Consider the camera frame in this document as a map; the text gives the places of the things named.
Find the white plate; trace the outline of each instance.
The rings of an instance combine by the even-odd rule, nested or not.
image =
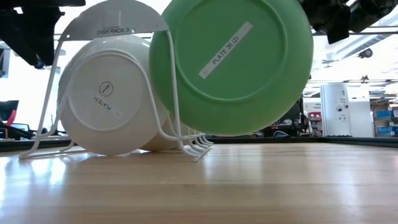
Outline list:
[[[163,124],[162,129],[166,134],[174,136],[172,127],[171,127],[169,121],[166,121]],[[182,123],[181,123],[181,133],[182,133],[182,135],[188,135],[188,126],[186,126]],[[182,143],[184,145],[187,145],[192,141],[193,140],[187,139],[187,140],[183,140]],[[147,144],[142,146],[140,149],[151,151],[151,152],[157,152],[157,151],[175,149],[177,147],[178,147],[177,141],[171,141],[171,140],[165,139],[165,138],[163,138],[163,136],[160,133],[158,133],[153,139],[151,139]]]
[[[129,153],[157,133],[149,92],[140,65],[149,74],[149,43],[134,35],[106,37],[85,45],[65,68],[58,103],[70,75],[73,90],[61,116],[72,140],[102,155]],[[168,112],[155,96],[160,123]]]

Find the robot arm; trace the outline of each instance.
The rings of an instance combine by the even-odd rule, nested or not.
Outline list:
[[[388,15],[398,0],[298,0],[311,26],[328,36],[329,44],[349,37],[349,31],[361,32]]]
[[[85,0],[1,0],[0,40],[35,68],[51,65],[54,27],[62,6],[84,6]],[[22,8],[18,14],[15,7]]]

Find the white wire dish rack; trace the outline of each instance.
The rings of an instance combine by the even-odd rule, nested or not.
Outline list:
[[[109,27],[107,26],[107,20],[118,20],[119,27]],[[99,30],[117,30],[117,32],[98,32]],[[174,43],[172,35],[169,31],[169,27],[163,20],[162,16],[156,12],[153,8],[147,6],[144,3],[135,0],[118,0],[118,1],[104,1],[101,2],[86,11],[82,12],[77,18],[71,21],[67,28],[63,31],[62,35],[58,40],[58,45],[55,51],[55,57],[52,64],[49,82],[47,84],[47,90],[45,93],[44,104],[42,108],[42,113],[39,121],[39,128],[43,128],[45,112],[47,110],[47,105],[49,103],[50,93],[53,86],[53,80],[55,75],[55,70],[57,67],[58,57],[60,55],[61,47],[66,41],[78,41],[78,40],[93,40],[100,37],[112,37],[120,35],[132,35],[132,34],[145,34],[153,32],[166,32],[169,38],[169,48],[171,57],[171,67],[172,67],[172,89],[174,94],[174,120],[175,124],[171,125],[172,134],[167,134],[162,129],[162,124],[159,121],[157,107],[155,105],[154,92],[150,84],[150,80],[145,70],[137,64],[140,68],[144,80],[146,82],[147,91],[150,95],[150,100],[152,103],[152,109],[154,110],[154,119],[156,121],[159,133],[166,139],[177,141],[178,146],[183,153],[193,157],[193,161],[199,161],[212,147],[213,143],[209,142],[205,138],[204,133],[198,133],[194,130],[189,130],[188,135],[182,135],[182,124],[180,122],[180,113],[178,105],[178,88],[177,88],[177,77],[175,71],[175,54],[174,54]],[[58,122],[61,118],[63,109],[67,103],[67,99],[73,89],[73,84],[76,79],[76,73],[73,73],[67,84],[67,88],[62,96],[61,102],[58,107],[57,115],[55,118],[54,125],[50,128],[49,132],[45,134],[37,133],[34,138],[34,145],[32,148],[26,152],[22,152],[19,159],[30,159],[35,157],[43,156],[55,156],[60,154],[71,154],[78,152],[86,152],[84,149],[72,149],[74,142],[71,141],[69,146],[59,151],[54,152],[43,152],[36,153],[36,150],[40,144],[40,140],[44,139],[68,139],[68,136],[51,136],[57,129]],[[189,146],[184,146],[183,140],[191,139],[195,144],[190,141]]]

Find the plate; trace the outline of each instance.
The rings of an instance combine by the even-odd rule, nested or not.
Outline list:
[[[61,116],[73,141],[90,152],[115,156],[140,148],[158,133],[140,69],[149,75],[148,59],[149,43],[134,35],[92,40],[73,57],[58,88],[59,104],[76,73]],[[164,124],[168,112],[158,97],[155,104]]]
[[[174,0],[163,13],[174,39],[181,121],[208,134],[252,133],[297,101],[313,57],[297,0]],[[174,112],[169,41],[150,46],[153,85]]]
[[[172,131],[172,126],[170,125],[169,121],[166,121],[163,124],[162,129],[164,132],[168,135],[174,136],[173,131]],[[181,132],[182,135],[188,135],[188,126],[181,124]],[[193,140],[183,140],[182,144],[188,145],[191,141]],[[159,151],[166,151],[170,149],[176,149],[178,148],[178,142],[177,141],[171,141],[166,138],[164,138],[160,133],[158,133],[153,139],[151,139],[147,144],[142,146],[140,149],[151,151],[151,152],[159,152]]]

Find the green plate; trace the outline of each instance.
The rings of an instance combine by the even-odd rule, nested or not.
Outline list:
[[[173,0],[164,11],[181,121],[208,134],[252,133],[280,118],[307,83],[310,24],[297,0]],[[150,45],[152,82],[174,111],[167,34]]]

